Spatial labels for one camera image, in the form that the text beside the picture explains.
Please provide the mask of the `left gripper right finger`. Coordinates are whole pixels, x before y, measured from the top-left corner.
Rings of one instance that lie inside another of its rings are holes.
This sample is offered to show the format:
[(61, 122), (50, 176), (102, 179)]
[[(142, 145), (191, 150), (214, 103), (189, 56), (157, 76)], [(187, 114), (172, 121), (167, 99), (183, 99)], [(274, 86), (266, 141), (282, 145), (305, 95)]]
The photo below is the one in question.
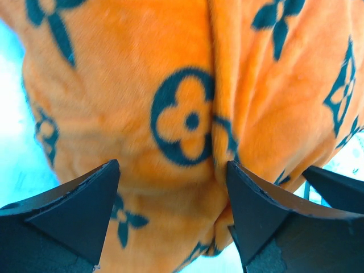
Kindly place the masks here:
[(244, 272), (362, 272), (363, 214), (322, 206), (227, 164)]

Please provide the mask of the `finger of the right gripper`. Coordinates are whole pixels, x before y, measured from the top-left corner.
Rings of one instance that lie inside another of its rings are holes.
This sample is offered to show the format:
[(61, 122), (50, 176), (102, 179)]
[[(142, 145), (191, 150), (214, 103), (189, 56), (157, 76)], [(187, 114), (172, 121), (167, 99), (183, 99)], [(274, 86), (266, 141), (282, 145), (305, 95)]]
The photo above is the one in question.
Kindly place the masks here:
[(332, 207), (363, 214), (363, 182), (316, 166), (303, 172), (307, 182)]

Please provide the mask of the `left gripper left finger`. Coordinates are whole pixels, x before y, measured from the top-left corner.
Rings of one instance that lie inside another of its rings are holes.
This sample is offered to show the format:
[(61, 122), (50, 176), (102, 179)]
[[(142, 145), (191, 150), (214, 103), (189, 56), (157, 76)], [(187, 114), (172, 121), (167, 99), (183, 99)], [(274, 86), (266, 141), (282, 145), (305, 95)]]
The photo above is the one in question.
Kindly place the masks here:
[(1, 272), (95, 272), (119, 178), (111, 160), (1, 207)]

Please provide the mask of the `orange patterned pillowcase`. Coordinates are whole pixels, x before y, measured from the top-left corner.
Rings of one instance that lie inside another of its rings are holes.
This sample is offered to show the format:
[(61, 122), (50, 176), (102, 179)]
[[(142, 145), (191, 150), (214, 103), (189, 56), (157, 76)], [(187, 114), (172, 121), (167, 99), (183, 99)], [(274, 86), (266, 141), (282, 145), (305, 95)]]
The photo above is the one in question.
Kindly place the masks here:
[(2, 1), (62, 183), (116, 159), (101, 272), (232, 237), (230, 160), (294, 192), (363, 129), (362, 1)]

